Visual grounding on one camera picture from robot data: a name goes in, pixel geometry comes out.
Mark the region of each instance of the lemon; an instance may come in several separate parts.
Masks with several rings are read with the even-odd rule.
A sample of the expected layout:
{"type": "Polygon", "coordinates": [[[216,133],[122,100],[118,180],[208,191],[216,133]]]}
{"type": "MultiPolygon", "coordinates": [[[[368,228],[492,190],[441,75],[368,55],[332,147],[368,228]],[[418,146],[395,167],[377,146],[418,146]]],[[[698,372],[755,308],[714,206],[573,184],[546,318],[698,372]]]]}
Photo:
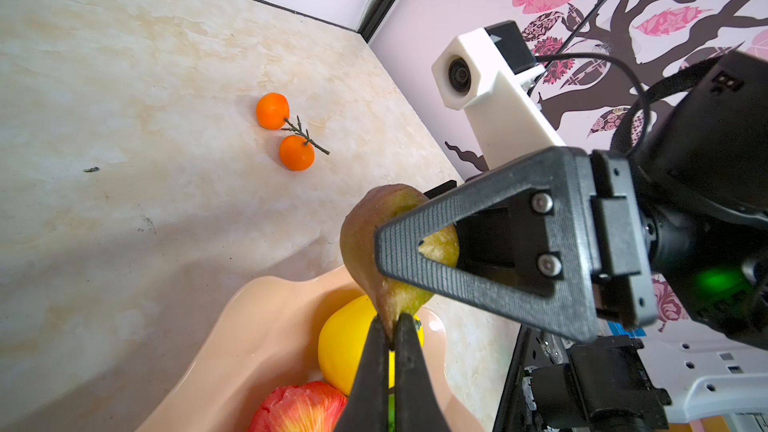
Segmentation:
{"type": "MultiPolygon", "coordinates": [[[[317,360],[323,377],[345,395],[350,395],[366,346],[368,329],[376,316],[371,299],[358,297],[336,311],[322,326],[317,345],[317,360]]],[[[418,342],[424,345],[424,328],[417,320],[418,342]]],[[[395,352],[389,351],[389,387],[395,386],[395,352]]]]}

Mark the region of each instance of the bowl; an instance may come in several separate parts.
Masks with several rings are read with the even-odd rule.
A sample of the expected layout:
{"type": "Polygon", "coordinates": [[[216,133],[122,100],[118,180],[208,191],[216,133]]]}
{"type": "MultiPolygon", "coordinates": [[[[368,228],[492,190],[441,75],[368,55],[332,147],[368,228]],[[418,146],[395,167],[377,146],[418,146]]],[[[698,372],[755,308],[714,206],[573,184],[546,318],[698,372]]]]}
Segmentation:
{"type": "MultiPolygon", "coordinates": [[[[321,380],[317,339],[328,317],[362,295],[346,268],[305,282],[257,278],[224,307],[178,384],[137,432],[245,432],[274,389],[321,380]]],[[[482,432],[446,379],[446,329],[427,308],[424,359],[454,432],[482,432]]]]}

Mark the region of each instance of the tree mural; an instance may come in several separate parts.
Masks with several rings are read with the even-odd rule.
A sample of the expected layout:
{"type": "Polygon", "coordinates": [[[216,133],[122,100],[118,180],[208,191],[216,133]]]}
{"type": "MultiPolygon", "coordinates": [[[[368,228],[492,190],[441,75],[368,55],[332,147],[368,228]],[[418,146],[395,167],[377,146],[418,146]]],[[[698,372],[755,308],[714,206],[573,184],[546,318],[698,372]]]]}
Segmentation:
{"type": "MultiPolygon", "coordinates": [[[[563,39],[553,32],[562,24],[572,32],[584,17],[584,13],[572,4],[574,0],[512,0],[512,5],[523,7],[523,14],[536,14],[523,29],[523,37],[535,54],[555,52],[563,39]]],[[[606,5],[587,27],[571,43],[569,51],[599,51],[609,53],[629,64],[640,81],[650,86],[662,79],[671,65],[679,62],[674,70],[711,56],[722,55],[734,48],[742,48],[764,60],[768,60],[768,17],[757,18],[740,12],[751,0],[613,0],[606,5]],[[610,16],[608,21],[598,24],[600,17],[610,16]],[[718,37],[723,28],[754,29],[751,39],[742,43],[707,46],[718,37]],[[688,34],[685,42],[674,46],[665,45],[664,40],[672,34],[688,34]],[[663,50],[656,58],[639,62],[635,47],[638,37],[651,48],[663,50]]],[[[524,20],[515,19],[519,24],[524,20]]],[[[637,99],[629,82],[617,68],[600,60],[570,60],[559,62],[542,78],[534,90],[533,98],[542,104],[542,112],[552,127],[558,129],[566,112],[596,111],[610,108],[591,127],[585,127],[585,135],[615,129],[624,112],[637,99]],[[548,93],[542,96],[543,87],[548,93]]],[[[675,102],[659,101],[652,110],[663,119],[674,108],[675,102]]],[[[639,131],[641,117],[636,119],[634,130],[639,131]]],[[[453,148],[456,153],[466,152],[453,148]]],[[[478,170],[481,161],[471,160],[478,170]]]]}

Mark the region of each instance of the green led light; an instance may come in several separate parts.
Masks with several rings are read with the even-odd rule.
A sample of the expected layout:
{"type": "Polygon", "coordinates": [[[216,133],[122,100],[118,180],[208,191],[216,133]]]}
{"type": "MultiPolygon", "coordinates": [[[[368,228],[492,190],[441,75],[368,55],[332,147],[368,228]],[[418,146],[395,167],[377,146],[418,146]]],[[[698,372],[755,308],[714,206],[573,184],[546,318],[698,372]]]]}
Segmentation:
{"type": "Polygon", "coordinates": [[[746,284],[744,274],[738,268],[715,267],[696,276],[696,288],[705,295],[716,295],[746,284]]]}

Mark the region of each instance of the pear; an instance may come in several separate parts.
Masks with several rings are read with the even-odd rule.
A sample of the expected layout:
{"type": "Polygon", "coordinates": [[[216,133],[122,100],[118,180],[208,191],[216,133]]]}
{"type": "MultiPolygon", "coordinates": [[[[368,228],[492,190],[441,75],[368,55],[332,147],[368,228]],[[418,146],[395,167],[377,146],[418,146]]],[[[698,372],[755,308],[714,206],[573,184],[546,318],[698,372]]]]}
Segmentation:
{"type": "MultiPolygon", "coordinates": [[[[405,184],[372,188],[352,209],[341,226],[341,256],[347,270],[366,291],[379,313],[390,344],[400,314],[414,315],[434,293],[384,277],[376,267],[373,238],[376,228],[427,202],[427,196],[405,184]]],[[[424,238],[418,251],[430,260],[455,267],[458,236],[447,226],[424,238]]]]}

